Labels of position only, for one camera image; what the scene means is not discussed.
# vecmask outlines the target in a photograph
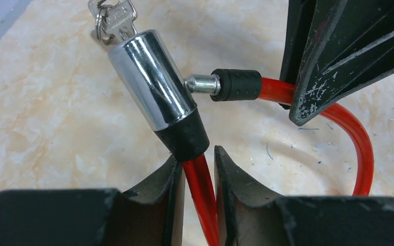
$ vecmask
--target black rubber sleeve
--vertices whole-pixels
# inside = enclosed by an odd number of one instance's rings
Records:
[[[186,118],[156,135],[178,162],[193,160],[209,147],[209,139],[197,108]]]
[[[262,90],[262,76],[255,70],[215,69],[220,77],[221,90],[211,96],[213,101],[255,100]]]

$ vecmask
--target red cable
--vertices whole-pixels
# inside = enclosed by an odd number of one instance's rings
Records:
[[[216,201],[205,154],[182,163],[200,225],[210,246],[219,245]]]
[[[260,99],[290,105],[294,85],[271,78],[262,78]],[[333,104],[321,113],[350,136],[357,152],[357,177],[353,196],[367,196],[372,186],[374,159],[371,140],[359,120],[340,104]]]

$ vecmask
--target silver key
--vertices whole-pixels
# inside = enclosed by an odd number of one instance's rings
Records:
[[[106,0],[88,1],[88,9],[94,18],[98,18],[101,8],[106,9],[103,22],[103,32],[107,35],[114,35],[120,41],[124,41],[135,36],[136,29],[133,21],[136,20],[137,13],[130,0],[119,0],[114,6],[102,6]]]

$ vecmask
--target marble surface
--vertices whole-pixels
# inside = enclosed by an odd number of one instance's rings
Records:
[[[184,76],[241,68],[278,78],[287,1],[133,3],[137,30],[158,29]],[[0,190],[126,190],[168,157],[93,40],[93,28],[86,0],[34,0],[1,39]],[[317,117],[305,127],[319,130],[299,130],[275,103],[194,98],[211,140],[211,170],[213,146],[222,145],[243,169],[282,194],[352,192],[356,154],[333,123]],[[371,136],[372,195],[394,196],[394,75],[340,103]],[[184,245],[205,245],[188,191],[183,237]]]

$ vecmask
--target key ring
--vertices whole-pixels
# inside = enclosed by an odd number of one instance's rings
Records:
[[[105,37],[102,37],[102,32],[105,33],[104,31],[104,24],[105,24],[105,17],[107,14],[108,7],[106,6],[100,6],[99,12],[97,13],[96,16],[96,38],[99,40],[99,42],[102,42],[104,45],[109,45],[114,41],[114,36],[110,35],[108,39],[105,39]]]

